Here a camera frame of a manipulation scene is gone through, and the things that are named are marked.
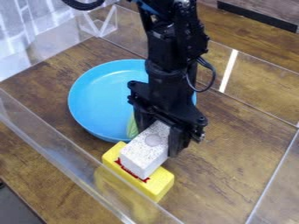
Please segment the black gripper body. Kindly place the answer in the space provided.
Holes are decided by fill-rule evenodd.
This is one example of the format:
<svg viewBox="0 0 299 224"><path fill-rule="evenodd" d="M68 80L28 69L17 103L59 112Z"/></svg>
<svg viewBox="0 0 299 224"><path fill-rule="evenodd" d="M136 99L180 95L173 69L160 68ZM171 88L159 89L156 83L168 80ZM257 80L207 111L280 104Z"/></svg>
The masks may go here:
<svg viewBox="0 0 299 224"><path fill-rule="evenodd" d="M144 62L148 81L131 80L128 103L153 112L156 121L169 128L173 125L187 129L191 141L203 139L208 118L192 102L195 94L197 63L191 62L181 68L163 69L149 59Z"/></svg>

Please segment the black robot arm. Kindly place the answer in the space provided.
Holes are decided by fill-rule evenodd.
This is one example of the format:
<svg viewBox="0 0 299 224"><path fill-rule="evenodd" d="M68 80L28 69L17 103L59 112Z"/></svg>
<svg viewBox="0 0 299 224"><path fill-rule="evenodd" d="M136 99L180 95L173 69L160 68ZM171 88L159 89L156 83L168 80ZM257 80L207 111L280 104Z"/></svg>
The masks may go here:
<svg viewBox="0 0 299 224"><path fill-rule="evenodd" d="M135 108L136 127L145 130L156 121L169 127L168 155L176 156L191 141L204 138L208 119L192 96L197 66L212 69L201 57L209 37L197 18L196 0L131 0L136 2L148 44L144 70L148 82L129 81L128 103Z"/></svg>

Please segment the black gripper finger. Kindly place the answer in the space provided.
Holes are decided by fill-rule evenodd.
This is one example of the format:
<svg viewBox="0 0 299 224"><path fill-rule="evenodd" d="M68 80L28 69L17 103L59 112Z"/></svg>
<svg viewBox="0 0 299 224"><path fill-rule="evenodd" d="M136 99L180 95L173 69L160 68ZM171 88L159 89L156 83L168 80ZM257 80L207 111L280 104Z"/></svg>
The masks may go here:
<svg viewBox="0 0 299 224"><path fill-rule="evenodd" d="M137 133L141 133L155 122L153 112L144 110L140 107L135 107L135 123L137 127Z"/></svg>
<svg viewBox="0 0 299 224"><path fill-rule="evenodd" d="M184 148L188 147L191 135L181 126L173 125L168 136L168 156L176 157Z"/></svg>

